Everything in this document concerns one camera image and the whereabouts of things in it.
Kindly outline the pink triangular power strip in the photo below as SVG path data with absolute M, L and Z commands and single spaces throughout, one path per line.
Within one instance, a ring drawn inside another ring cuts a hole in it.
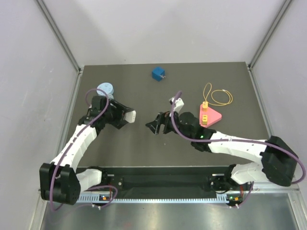
M 203 114 L 206 114 L 208 116 L 208 124 L 207 125 L 203 125 L 202 124 L 202 115 Z M 201 105 L 200 105 L 200 112 L 199 112 L 199 124 L 202 126 L 202 127 L 210 127 L 212 125 L 214 125 L 215 123 L 219 122 L 220 120 L 222 119 L 222 115 L 217 112 L 216 110 L 208 107 L 207 111 L 206 112 L 203 112 L 201 110 Z

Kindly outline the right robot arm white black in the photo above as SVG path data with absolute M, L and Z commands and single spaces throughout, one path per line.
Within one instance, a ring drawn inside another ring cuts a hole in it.
M 155 135 L 163 125 L 163 134 L 170 132 L 191 142 L 201 152 L 227 154 L 249 160 L 247 164 L 232 164 L 224 174 L 224 184 L 234 190 L 247 182 L 269 181 L 289 187 L 293 184 L 298 156 L 277 136 L 268 140 L 238 138 L 202 127 L 190 112 L 182 114 L 159 113 L 154 121 L 146 124 Z

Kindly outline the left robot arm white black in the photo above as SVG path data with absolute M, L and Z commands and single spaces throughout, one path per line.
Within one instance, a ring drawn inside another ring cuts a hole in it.
M 136 111 L 104 96 L 94 96 L 86 115 L 82 116 L 63 150 L 39 169 L 40 195 L 43 200 L 74 205 L 81 192 L 91 187 L 107 188 L 106 171 L 89 167 L 77 173 L 78 165 L 91 143 L 106 125 L 121 129 L 134 123 Z

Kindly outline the yellow two-port USB charger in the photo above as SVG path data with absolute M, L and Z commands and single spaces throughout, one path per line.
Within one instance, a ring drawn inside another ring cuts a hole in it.
M 208 124 L 208 116 L 206 114 L 202 115 L 202 124 L 207 125 Z

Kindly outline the yellow charger with cable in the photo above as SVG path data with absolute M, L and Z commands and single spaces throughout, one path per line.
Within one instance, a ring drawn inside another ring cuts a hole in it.
M 207 101 L 202 102 L 201 110 L 202 110 L 203 112 L 206 112 L 207 109 L 208 109 L 208 102 L 207 102 Z

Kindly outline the white plug adapter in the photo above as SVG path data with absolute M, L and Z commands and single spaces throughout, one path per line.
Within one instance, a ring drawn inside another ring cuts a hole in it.
M 135 119 L 136 119 L 136 111 L 135 110 L 126 112 L 125 115 L 124 115 L 124 120 L 127 121 L 130 124 L 134 123 Z

